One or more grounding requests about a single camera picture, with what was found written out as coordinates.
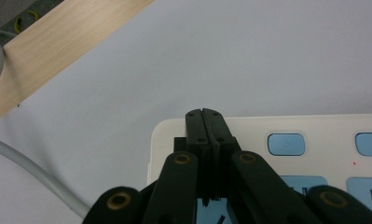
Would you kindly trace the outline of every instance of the white power strip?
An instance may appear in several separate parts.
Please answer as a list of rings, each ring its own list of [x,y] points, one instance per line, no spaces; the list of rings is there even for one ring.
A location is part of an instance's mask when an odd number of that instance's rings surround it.
[[[360,147],[372,150],[372,143],[366,143],[372,141],[368,138],[372,135],[372,114],[233,118],[226,119],[226,123],[241,149],[261,155],[278,175],[323,177],[328,185],[346,191],[349,178],[372,177],[372,156],[359,152]],[[304,151],[299,156],[271,154],[269,138],[275,135],[301,136]],[[158,179],[166,157],[173,153],[174,137],[185,136],[184,119],[165,120],[156,127],[152,135],[148,183]],[[358,144],[363,145],[357,148],[356,138],[359,137],[363,139],[357,139]],[[282,142],[283,147],[291,148],[293,144],[291,139]],[[365,194],[371,196],[372,190],[366,189]],[[366,204],[372,209],[372,199],[369,203]]]

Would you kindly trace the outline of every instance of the yellow ring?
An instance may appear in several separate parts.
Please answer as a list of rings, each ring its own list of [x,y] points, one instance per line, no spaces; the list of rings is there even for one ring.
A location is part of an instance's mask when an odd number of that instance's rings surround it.
[[[40,16],[35,11],[27,10],[26,12],[28,14],[34,16],[34,21],[38,21],[38,19],[40,19]],[[19,35],[22,32],[22,30],[21,30],[21,17],[20,16],[17,16],[17,19],[14,22],[14,30],[15,30],[15,33],[17,33],[17,35]]]
[[[247,163],[247,164],[252,164],[252,163],[255,163],[257,161],[257,158],[253,155],[249,155],[249,154],[246,154],[246,153],[243,153],[239,156],[239,159],[241,160],[241,162],[243,163]]]
[[[181,164],[181,165],[187,164],[190,161],[191,161],[191,158],[189,158],[189,156],[187,156],[186,154],[180,154],[174,158],[174,162],[176,162],[177,164]]]
[[[117,197],[122,197],[124,198],[123,203],[115,203],[114,199]],[[107,200],[107,207],[110,208],[111,210],[120,210],[123,209],[124,207],[128,206],[131,202],[131,196],[127,192],[120,192],[117,194],[113,194],[108,200]]]
[[[334,196],[334,197],[340,199],[340,202],[339,203],[332,202],[331,200],[328,199],[328,197],[327,197],[328,195],[331,195],[331,196]],[[324,192],[320,193],[320,198],[322,199],[323,202],[325,202],[326,204],[328,204],[332,207],[344,208],[344,207],[348,206],[348,201],[342,195],[337,194],[335,192],[324,191]]]

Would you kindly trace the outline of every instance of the white table surface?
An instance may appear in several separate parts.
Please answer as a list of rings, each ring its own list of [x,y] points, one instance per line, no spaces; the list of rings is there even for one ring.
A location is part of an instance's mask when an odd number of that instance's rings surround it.
[[[372,113],[372,1],[156,0],[0,119],[0,139],[92,205],[145,187],[154,127],[199,107]],[[81,221],[0,156],[0,223]]]

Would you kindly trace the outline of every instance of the power strip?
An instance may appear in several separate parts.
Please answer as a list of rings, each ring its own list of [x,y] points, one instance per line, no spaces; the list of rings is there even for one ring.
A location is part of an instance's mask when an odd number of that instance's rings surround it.
[[[261,155],[300,193],[328,184],[348,191],[372,210],[372,114],[226,119],[242,150]],[[174,137],[185,137],[184,119],[154,130],[147,182],[158,179]]]

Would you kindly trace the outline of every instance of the white surface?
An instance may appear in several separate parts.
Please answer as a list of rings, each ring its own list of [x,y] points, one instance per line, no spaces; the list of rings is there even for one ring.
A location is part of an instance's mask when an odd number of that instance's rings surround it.
[[[156,0],[2,118],[0,139],[93,204],[142,189],[154,127],[199,107],[372,113],[372,1]],[[12,222],[81,219],[0,157],[0,223]]]
[[[282,116],[226,119],[242,150],[262,156],[278,175],[324,177],[328,185],[347,191],[349,177],[372,177],[372,157],[356,148],[358,133],[372,133],[372,115]],[[274,156],[268,138],[273,133],[299,133],[305,141],[301,156]],[[151,168],[147,178],[159,177],[166,157],[173,153],[174,137],[186,136],[184,119],[161,122],[153,132]]]

